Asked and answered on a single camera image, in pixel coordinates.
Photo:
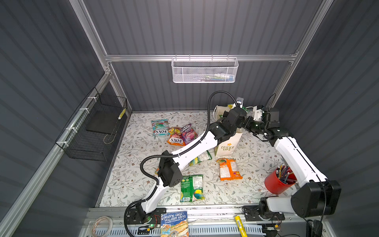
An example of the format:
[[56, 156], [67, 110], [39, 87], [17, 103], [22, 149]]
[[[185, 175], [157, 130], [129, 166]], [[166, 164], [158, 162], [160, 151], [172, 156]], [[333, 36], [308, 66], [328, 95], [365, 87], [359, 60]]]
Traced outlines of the white paper bag floral print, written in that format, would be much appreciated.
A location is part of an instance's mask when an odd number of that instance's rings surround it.
[[[228, 106], [216, 106], [213, 111], [213, 117], [215, 120], [218, 120], [222, 118], [224, 112], [229, 112], [232, 108], [235, 107], [235, 104], [228, 105]], [[217, 158], [221, 157], [230, 157], [235, 149], [237, 148], [237, 145], [243, 135], [245, 129], [243, 128], [237, 128], [236, 133], [234, 136], [229, 138], [227, 141], [222, 142], [217, 147], [214, 148], [214, 155]]]

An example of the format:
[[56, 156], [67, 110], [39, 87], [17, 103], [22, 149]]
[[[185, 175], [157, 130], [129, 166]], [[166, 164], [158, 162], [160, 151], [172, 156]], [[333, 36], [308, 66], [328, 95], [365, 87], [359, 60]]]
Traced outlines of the orange Fox's fruit candy bag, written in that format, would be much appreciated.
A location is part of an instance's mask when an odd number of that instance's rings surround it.
[[169, 132], [169, 139], [167, 140], [167, 143], [174, 146], [185, 146], [185, 141], [182, 137], [182, 129], [179, 127], [172, 127], [168, 130]]

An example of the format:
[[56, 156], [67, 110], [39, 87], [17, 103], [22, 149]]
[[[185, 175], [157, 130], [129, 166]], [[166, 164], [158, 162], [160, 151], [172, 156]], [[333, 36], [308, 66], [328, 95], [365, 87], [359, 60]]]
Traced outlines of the teal Fox's mint cherry bag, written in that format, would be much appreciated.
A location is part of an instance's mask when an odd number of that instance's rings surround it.
[[169, 135], [170, 126], [168, 119], [152, 120], [151, 123], [154, 136]]

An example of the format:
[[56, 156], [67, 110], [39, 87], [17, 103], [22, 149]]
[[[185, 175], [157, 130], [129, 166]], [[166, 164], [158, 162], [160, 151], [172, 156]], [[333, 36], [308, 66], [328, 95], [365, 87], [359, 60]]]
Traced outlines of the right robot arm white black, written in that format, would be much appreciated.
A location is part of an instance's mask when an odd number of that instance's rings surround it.
[[340, 184], [329, 180], [302, 151], [292, 133], [278, 125], [248, 117], [243, 128], [264, 136], [284, 158], [300, 188], [289, 197], [262, 198], [259, 213], [293, 213], [302, 218], [333, 215], [341, 194]]

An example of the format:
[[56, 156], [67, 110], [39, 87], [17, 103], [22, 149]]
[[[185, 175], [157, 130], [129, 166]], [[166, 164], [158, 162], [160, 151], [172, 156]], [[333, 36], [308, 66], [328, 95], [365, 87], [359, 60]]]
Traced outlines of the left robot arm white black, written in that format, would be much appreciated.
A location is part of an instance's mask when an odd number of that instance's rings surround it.
[[[247, 112], [239, 107], [225, 111], [221, 119], [207, 125], [206, 131], [194, 141], [172, 153], [164, 152], [145, 158], [140, 165], [141, 172], [156, 181], [156, 185], [147, 194], [137, 209], [143, 214], [150, 214], [158, 206], [166, 191], [176, 186], [182, 180], [182, 170], [197, 156], [228, 141], [236, 134], [238, 128], [242, 128]], [[158, 175], [148, 174], [144, 170], [144, 164], [159, 158]]]

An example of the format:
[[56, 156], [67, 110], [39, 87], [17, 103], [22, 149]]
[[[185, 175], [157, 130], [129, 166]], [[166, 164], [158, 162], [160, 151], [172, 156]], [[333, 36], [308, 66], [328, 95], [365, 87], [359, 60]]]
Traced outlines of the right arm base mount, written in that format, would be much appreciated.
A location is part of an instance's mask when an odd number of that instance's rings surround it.
[[242, 212], [246, 221], [283, 221], [285, 216], [279, 212], [272, 212], [259, 205], [244, 205]]

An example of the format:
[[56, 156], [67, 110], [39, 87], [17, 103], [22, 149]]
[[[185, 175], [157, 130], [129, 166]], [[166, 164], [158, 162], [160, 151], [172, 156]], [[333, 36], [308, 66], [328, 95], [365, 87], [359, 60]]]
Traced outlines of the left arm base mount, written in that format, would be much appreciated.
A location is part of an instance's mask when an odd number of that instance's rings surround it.
[[166, 208], [157, 208], [153, 212], [146, 214], [142, 208], [133, 207], [124, 216], [124, 223], [127, 225], [138, 224], [160, 224], [159, 217], [165, 214]]

